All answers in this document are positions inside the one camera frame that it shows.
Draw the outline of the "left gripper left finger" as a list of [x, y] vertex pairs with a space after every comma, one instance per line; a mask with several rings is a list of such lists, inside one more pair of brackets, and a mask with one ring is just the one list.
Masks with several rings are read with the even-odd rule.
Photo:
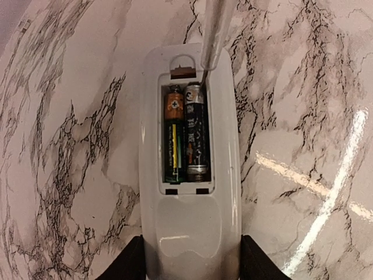
[[146, 279], [145, 246], [143, 236], [134, 236], [98, 280]]

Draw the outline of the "clear handled screwdriver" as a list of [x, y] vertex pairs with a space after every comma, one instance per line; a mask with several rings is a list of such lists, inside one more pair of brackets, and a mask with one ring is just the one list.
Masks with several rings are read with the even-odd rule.
[[203, 76], [201, 86], [206, 87], [206, 79], [210, 71], [217, 67], [224, 41], [233, 17], [236, 1], [216, 0], [206, 1], [205, 29], [201, 66]]

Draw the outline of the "black battery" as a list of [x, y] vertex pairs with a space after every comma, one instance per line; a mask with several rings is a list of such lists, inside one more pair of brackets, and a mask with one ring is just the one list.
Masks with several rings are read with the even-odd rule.
[[186, 175], [189, 182], [203, 182], [209, 177], [210, 152], [206, 94], [198, 83], [185, 90]]

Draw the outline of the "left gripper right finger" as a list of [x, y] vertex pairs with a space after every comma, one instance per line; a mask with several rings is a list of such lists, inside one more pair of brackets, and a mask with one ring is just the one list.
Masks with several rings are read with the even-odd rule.
[[290, 280], [250, 235], [241, 236], [240, 280]]

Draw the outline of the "white remote control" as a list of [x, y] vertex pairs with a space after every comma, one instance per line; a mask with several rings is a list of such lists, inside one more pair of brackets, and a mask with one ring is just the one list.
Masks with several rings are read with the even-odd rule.
[[149, 279], [238, 279], [241, 183], [230, 57], [201, 85], [199, 43], [145, 58], [139, 186]]

